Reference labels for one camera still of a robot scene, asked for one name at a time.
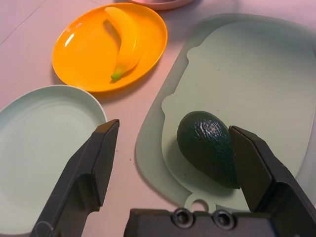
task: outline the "pink bowl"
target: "pink bowl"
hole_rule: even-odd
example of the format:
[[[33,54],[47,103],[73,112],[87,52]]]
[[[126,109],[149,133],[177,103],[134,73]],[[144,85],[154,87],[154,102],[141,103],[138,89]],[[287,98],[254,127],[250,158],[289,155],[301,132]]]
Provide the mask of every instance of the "pink bowl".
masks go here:
[[[183,6],[192,2],[193,0],[170,0],[170,1],[163,1],[163,0],[129,0],[132,3],[144,5],[149,7],[153,10],[168,10]]]

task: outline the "tabletop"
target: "tabletop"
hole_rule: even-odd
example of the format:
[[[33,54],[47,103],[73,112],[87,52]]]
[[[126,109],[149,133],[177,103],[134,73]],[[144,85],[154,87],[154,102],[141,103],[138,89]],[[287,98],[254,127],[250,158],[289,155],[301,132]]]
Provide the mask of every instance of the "tabletop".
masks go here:
[[[62,84],[51,64],[64,28],[85,12],[111,0],[0,0],[0,109],[28,91]],[[173,210],[175,204],[141,176],[135,144],[145,116],[193,27],[223,13],[281,18],[316,29],[314,0],[194,0],[162,11],[169,40],[158,65],[131,86],[94,94],[107,117],[120,119],[117,148],[105,203],[87,219],[83,237],[122,237],[131,208]]]

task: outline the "cutting board hole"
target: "cutting board hole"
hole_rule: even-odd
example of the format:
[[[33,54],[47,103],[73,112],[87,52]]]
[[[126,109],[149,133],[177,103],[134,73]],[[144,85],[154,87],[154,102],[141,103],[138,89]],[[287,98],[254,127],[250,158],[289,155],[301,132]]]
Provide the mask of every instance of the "cutting board hole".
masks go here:
[[[208,212],[208,205],[205,201],[198,199],[192,203],[191,210],[192,210],[192,212],[193,211],[206,211],[206,212]]]

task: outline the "yellow banana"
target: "yellow banana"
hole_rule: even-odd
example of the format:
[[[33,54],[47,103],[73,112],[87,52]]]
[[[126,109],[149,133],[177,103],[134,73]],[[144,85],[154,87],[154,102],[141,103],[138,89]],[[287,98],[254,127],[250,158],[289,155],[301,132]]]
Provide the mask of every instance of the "yellow banana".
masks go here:
[[[115,70],[111,76],[113,81],[119,80],[124,73],[133,69],[139,62],[141,53],[137,25],[123,10],[117,7],[106,7],[107,19],[117,30],[121,45]]]

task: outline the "plate rim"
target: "plate rim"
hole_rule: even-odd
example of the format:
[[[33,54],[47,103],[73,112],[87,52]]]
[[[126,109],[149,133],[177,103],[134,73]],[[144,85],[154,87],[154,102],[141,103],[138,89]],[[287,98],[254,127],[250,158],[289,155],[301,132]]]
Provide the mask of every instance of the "plate rim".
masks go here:
[[[166,1],[166,2],[153,3],[153,2],[144,2],[144,1],[138,1],[138,0],[129,0],[129,2],[131,3],[143,5],[157,11],[175,9],[178,7],[182,7],[186,4],[189,4],[192,1],[194,0],[172,0],[172,1]]]
[[[86,90],[88,92],[109,92],[109,91],[115,91],[115,90],[119,90],[119,89],[122,89],[124,87],[127,87],[133,83],[135,83],[137,80],[141,79],[145,74],[147,74],[151,69],[153,69],[153,67],[157,64],[157,62],[160,60],[160,58],[162,57],[163,53],[165,52],[165,49],[167,47],[167,43],[168,43],[168,29],[167,29],[167,26],[166,26],[166,23],[165,21],[163,20],[163,18],[157,13],[155,12],[153,9],[147,7],[147,6],[144,6],[144,5],[141,5],[141,4],[136,4],[136,3],[132,3],[132,2],[115,2],[115,3],[111,3],[111,4],[106,4],[106,5],[102,5],[102,6],[99,6],[99,7],[96,7],[82,15],[80,15],[79,17],[77,17],[75,20],[73,20],[70,24],[68,24],[65,29],[63,30],[63,32],[59,35],[58,39],[56,40],[55,42],[55,45],[54,45],[54,48],[53,48],[53,52],[52,52],[52,66],[53,66],[53,69],[54,69],[54,72],[56,73],[56,75],[58,76],[58,78],[65,84],[69,85],[69,86],[73,86],[73,85],[70,85],[68,84],[67,82],[65,82],[59,75],[58,73],[56,72],[56,69],[55,69],[55,66],[54,66],[54,54],[55,54],[55,50],[56,50],[56,45],[59,41],[59,39],[61,38],[61,36],[67,31],[68,28],[70,28],[76,21],[78,21],[80,18],[82,18],[83,16],[86,16],[86,15],[89,15],[91,13],[93,13],[94,11],[98,11],[98,10],[101,10],[101,9],[104,9],[106,7],[110,7],[110,6],[122,6],[122,5],[136,5],[137,7],[142,7],[142,8],[146,8],[149,12],[151,12],[153,15],[155,15],[157,17],[157,19],[159,20],[159,24],[161,26],[163,26],[163,34],[165,35],[165,41],[164,41],[164,45],[163,45],[163,48],[162,48],[162,51],[160,53],[160,55],[157,57],[156,61],[148,68],[147,71],[145,71],[143,74],[141,74],[139,77],[137,77],[135,80],[133,81],[130,81],[129,83],[126,83],[122,86],[119,86],[119,87],[114,87],[114,88],[110,88],[110,89],[94,89],[94,90],[90,90],[88,88],[84,88],[82,87],[83,90]]]
[[[30,90],[26,93],[24,93],[23,95],[19,96],[18,98],[16,98],[15,100],[11,101],[8,105],[4,106],[1,110],[0,110],[0,116],[1,114],[4,112],[5,109],[7,109],[9,106],[11,106],[14,102],[17,102],[18,100],[20,100],[22,97],[28,95],[28,94],[31,94],[35,91],[38,91],[38,90],[42,90],[42,89],[46,89],[46,88],[50,88],[50,87],[71,87],[73,89],[77,89],[77,90],[80,90],[81,92],[84,92],[85,94],[89,95],[97,104],[98,106],[100,107],[101,111],[102,111],[102,114],[105,118],[105,122],[108,122],[108,118],[105,114],[105,111],[102,107],[102,105],[100,104],[100,102],[91,94],[89,93],[88,91],[85,91],[84,89],[81,89],[80,87],[77,87],[77,86],[73,86],[73,85],[47,85],[47,86],[42,86],[40,88],[37,88],[37,89],[34,89],[34,90]]]

